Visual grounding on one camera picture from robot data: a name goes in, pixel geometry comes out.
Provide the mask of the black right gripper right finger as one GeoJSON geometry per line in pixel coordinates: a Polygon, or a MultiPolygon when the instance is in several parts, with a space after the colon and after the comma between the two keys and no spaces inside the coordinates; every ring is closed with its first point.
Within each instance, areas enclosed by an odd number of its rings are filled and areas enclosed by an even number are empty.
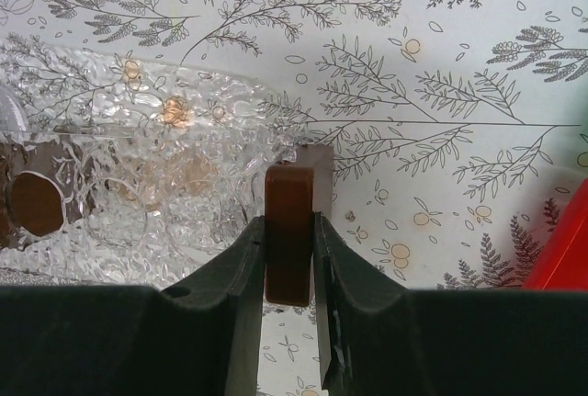
{"type": "Polygon", "coordinates": [[[584,395],[582,292],[407,289],[314,217],[322,387],[332,395],[584,395]]]}

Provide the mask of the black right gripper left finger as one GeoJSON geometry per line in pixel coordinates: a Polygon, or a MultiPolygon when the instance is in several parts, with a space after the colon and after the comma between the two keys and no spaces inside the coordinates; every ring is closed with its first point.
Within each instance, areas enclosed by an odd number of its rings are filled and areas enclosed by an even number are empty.
{"type": "Polygon", "coordinates": [[[253,395],[265,225],[193,274],[139,286],[1,290],[4,395],[253,395]]]}

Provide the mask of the clear glass tray brown handles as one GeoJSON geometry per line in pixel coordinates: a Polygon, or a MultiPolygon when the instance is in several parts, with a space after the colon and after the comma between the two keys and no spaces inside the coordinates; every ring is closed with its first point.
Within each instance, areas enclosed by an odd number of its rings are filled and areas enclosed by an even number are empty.
{"type": "Polygon", "coordinates": [[[333,151],[241,76],[1,43],[1,277],[159,289],[266,226],[266,299],[305,306],[333,151]]]}

